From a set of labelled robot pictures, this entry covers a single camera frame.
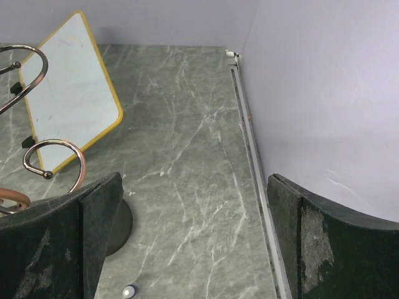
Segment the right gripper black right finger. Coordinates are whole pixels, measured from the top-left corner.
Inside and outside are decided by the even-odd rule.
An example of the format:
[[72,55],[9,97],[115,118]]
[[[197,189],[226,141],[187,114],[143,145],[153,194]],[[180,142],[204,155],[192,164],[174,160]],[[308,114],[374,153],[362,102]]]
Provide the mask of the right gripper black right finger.
[[268,177],[267,198],[293,298],[398,298],[398,223]]

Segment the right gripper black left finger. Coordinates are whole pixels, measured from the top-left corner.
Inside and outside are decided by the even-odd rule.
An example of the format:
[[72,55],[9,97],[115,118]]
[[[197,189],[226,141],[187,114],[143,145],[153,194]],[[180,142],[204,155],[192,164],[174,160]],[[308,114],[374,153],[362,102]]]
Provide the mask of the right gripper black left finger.
[[1,298],[93,298],[123,197],[114,172],[1,218]]

